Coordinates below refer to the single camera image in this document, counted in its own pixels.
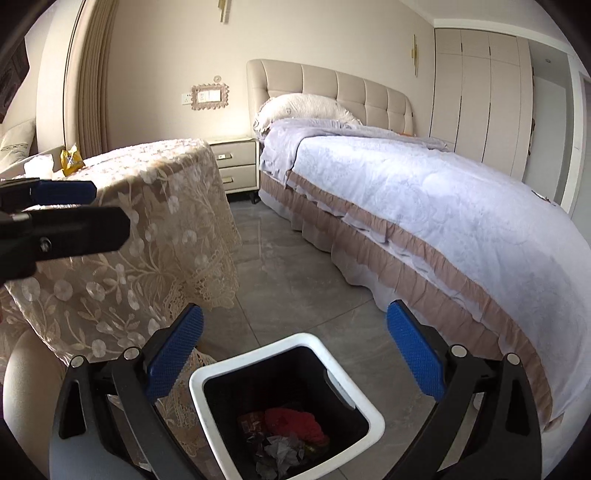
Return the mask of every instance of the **pillow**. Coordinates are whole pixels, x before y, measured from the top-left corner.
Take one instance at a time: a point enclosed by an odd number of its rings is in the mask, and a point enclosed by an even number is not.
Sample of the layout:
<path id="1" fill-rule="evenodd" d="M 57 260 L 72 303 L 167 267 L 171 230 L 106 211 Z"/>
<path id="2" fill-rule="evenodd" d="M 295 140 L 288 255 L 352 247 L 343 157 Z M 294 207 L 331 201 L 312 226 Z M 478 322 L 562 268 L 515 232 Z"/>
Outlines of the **pillow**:
<path id="1" fill-rule="evenodd" d="M 263 103 L 252 127 L 255 132 L 262 133 L 282 118 L 324 118 L 361 125 L 361 121 L 332 98 L 311 93 L 287 93 Z"/>
<path id="2" fill-rule="evenodd" d="M 35 120 L 28 120 L 8 130 L 0 143 L 0 171 L 29 156 L 35 138 Z"/>

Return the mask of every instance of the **nightstand drawer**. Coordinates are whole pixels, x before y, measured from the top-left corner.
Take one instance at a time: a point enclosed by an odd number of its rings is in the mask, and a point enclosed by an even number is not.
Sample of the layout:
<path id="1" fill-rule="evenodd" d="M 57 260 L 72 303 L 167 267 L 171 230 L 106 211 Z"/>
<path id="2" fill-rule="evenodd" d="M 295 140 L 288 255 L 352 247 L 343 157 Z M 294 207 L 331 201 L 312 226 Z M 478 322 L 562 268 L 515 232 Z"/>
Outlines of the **nightstand drawer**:
<path id="1" fill-rule="evenodd" d="M 226 191 L 249 187 L 256 189 L 256 165 L 220 168 L 220 175 Z"/>
<path id="2" fill-rule="evenodd" d="M 232 142 L 211 145 L 219 168 L 256 164 L 256 142 Z"/>

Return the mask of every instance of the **black trash bin liner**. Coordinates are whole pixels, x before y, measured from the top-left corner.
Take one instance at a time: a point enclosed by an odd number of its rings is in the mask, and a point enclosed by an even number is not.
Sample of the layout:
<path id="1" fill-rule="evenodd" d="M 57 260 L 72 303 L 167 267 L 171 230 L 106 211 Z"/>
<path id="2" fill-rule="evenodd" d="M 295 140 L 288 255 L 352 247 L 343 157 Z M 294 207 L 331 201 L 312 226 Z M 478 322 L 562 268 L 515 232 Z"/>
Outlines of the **black trash bin liner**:
<path id="1" fill-rule="evenodd" d="M 303 411 L 315 416 L 330 437 L 330 449 L 314 462 L 291 467 L 287 478 L 327 461 L 369 432 L 367 420 L 338 394 L 328 380 L 326 367 L 305 346 L 211 378 L 203 392 L 228 453 L 244 480 L 260 480 L 260 476 L 238 425 L 241 415 L 297 402 Z"/>

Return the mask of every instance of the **wardrobe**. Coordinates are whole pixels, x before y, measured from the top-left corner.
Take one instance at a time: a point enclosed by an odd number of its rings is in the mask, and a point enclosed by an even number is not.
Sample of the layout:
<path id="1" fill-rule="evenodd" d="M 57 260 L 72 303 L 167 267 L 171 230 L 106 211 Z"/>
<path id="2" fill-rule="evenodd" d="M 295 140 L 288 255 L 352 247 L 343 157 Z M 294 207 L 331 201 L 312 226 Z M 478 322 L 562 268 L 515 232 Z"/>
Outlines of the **wardrobe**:
<path id="1" fill-rule="evenodd" d="M 522 180 L 531 136 L 529 43 L 481 30 L 435 30 L 431 136 Z"/>

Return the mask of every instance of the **white pillow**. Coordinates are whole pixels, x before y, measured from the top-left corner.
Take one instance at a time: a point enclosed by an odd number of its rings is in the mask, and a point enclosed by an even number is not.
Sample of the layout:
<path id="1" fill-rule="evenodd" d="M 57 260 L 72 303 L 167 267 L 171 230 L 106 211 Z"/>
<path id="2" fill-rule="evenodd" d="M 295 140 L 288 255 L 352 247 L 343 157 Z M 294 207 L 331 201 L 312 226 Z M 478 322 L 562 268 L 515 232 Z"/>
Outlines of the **white pillow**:
<path id="1" fill-rule="evenodd" d="M 263 103 L 252 127 L 263 133 L 274 121 L 282 118 L 325 118 L 361 125 L 358 118 L 332 98 L 311 93 L 287 93 Z"/>
<path id="2" fill-rule="evenodd" d="M 2 137 L 0 143 L 0 171 L 29 156 L 35 138 L 35 119 L 12 127 Z"/>

